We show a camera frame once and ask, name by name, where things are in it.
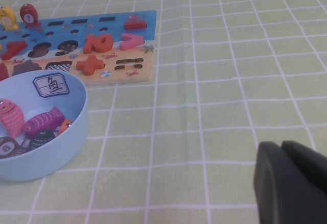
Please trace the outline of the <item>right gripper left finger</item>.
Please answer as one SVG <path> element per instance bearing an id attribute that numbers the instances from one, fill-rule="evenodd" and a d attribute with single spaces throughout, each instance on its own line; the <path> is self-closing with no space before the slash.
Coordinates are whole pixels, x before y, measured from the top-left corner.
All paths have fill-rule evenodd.
<path id="1" fill-rule="evenodd" d="M 260 142 L 253 177 L 260 223 L 326 223 L 326 194 L 282 149 Z"/>

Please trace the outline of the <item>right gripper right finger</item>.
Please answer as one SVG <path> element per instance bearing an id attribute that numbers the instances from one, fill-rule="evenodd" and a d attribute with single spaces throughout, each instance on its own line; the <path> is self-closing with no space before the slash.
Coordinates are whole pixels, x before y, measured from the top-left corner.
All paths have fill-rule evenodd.
<path id="1" fill-rule="evenodd" d="M 326 194 L 326 156 L 291 140 L 283 141 L 282 149 L 305 178 Z"/>

